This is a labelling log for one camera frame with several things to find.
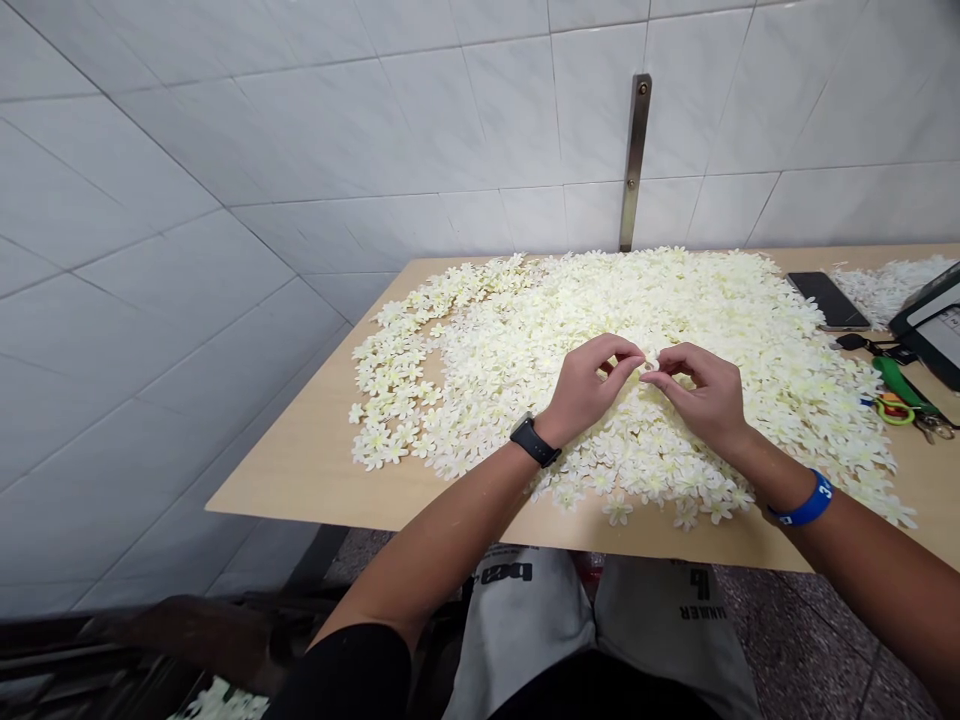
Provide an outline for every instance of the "blue wristband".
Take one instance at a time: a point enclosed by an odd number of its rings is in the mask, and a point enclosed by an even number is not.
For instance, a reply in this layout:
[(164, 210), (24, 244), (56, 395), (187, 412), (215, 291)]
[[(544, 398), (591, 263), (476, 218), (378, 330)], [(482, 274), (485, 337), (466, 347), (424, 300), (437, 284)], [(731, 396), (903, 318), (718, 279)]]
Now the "blue wristband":
[(827, 509), (830, 501), (833, 500), (833, 485), (831, 485), (830, 481), (816, 470), (813, 468), (810, 469), (817, 477), (817, 489), (813, 491), (813, 495), (810, 496), (809, 500), (807, 500), (792, 513), (787, 513), (785, 515), (781, 515), (772, 507), (767, 505), (767, 510), (769, 510), (770, 514), (773, 515), (781, 524), (789, 525), (790, 527), (798, 527), (800, 525), (812, 523), (818, 517), (823, 515), (823, 511)]

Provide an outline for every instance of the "watch strap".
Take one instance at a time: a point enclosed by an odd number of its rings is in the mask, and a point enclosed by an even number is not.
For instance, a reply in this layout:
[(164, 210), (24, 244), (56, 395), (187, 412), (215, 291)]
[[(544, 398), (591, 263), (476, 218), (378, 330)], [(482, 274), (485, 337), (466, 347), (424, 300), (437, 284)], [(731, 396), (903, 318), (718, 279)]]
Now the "watch strap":
[(549, 467), (560, 456), (559, 449), (550, 447), (537, 435), (532, 418), (525, 418), (511, 433), (510, 439), (526, 450), (542, 468)]

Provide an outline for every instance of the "white shorts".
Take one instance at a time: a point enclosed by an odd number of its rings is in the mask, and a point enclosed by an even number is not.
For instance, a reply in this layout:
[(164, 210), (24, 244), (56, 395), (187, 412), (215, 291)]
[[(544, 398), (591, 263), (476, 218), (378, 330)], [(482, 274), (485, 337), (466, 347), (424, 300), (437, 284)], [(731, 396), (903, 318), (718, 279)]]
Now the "white shorts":
[(686, 685), (725, 720), (763, 717), (709, 565), (608, 555), (591, 607), (566, 550), (494, 545), (474, 575), (444, 720), (486, 720), (589, 649)]

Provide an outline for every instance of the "smartphone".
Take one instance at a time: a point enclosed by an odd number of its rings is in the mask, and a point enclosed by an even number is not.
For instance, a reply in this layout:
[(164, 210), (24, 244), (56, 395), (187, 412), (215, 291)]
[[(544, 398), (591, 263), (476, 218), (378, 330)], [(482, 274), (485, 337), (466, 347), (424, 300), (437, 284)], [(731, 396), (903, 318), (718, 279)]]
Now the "smartphone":
[(870, 321), (857, 310), (826, 273), (787, 273), (787, 281), (827, 319), (821, 330), (869, 330)]

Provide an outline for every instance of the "green handle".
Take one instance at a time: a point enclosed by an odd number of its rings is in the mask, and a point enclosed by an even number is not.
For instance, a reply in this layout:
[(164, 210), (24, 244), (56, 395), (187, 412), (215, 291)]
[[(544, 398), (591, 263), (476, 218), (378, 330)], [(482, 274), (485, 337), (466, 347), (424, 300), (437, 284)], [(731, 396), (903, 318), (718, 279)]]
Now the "green handle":
[(907, 379), (903, 377), (903, 373), (900, 372), (900, 366), (897, 365), (896, 360), (888, 357), (875, 357), (873, 359), (873, 366), (880, 371), (880, 379), (883, 380), (883, 383), (899, 395), (900, 399), (907, 405), (918, 408), (920, 412), (928, 415), (938, 415), (940, 413), (935, 405), (931, 405), (926, 400), (923, 400), (913, 391), (913, 388), (907, 384)]

